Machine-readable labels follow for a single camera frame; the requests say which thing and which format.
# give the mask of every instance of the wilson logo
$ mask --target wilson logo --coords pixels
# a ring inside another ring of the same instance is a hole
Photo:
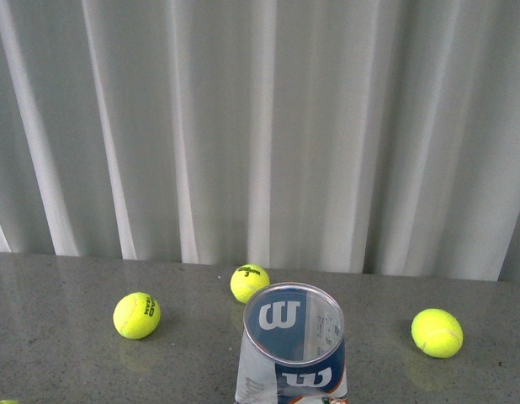
[[[294,387],[314,387],[316,389],[325,387],[329,384],[332,377],[331,368],[324,369],[318,373],[309,373],[306,375],[292,375],[291,373],[283,373],[286,377],[286,383]]]
[[[283,321],[283,307],[286,306],[286,320]],[[274,328],[291,328],[295,324],[297,308],[301,306],[298,301],[276,301],[260,308],[260,316],[258,322],[264,330],[273,330]],[[268,312],[272,311],[271,322],[268,322]]]
[[[237,272],[245,272],[245,274],[243,275],[244,277],[247,277],[250,274],[256,274],[260,276],[260,271],[257,271],[256,269],[253,269],[251,267],[241,267],[237,270]]]

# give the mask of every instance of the clear plastic can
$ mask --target clear plastic can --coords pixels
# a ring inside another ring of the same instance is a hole
[[[308,284],[272,284],[243,313],[235,404],[345,404],[344,318]]]

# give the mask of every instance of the gray countertop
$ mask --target gray countertop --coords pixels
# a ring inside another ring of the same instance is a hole
[[[244,305],[234,267],[0,253],[0,399],[22,403],[232,403]],[[520,403],[520,284],[269,271],[313,284],[346,321],[349,402]],[[157,330],[114,329],[134,291],[159,300]],[[441,307],[464,329],[451,359],[413,344],[412,318]]]

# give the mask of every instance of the white curtain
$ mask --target white curtain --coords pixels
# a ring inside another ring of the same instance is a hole
[[[520,1],[0,0],[0,252],[520,280]]]

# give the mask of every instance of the tennis ball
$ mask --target tennis ball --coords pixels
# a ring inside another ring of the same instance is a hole
[[[411,323],[411,335],[416,346],[434,358],[450,358],[464,340],[459,322],[441,309],[426,309],[417,314]]]
[[[241,303],[247,303],[252,295],[268,285],[268,273],[262,267],[252,264],[236,269],[230,280],[230,289]]]
[[[118,302],[114,309],[114,326],[129,339],[141,339],[156,329],[161,319],[159,303],[147,293],[135,292]]]

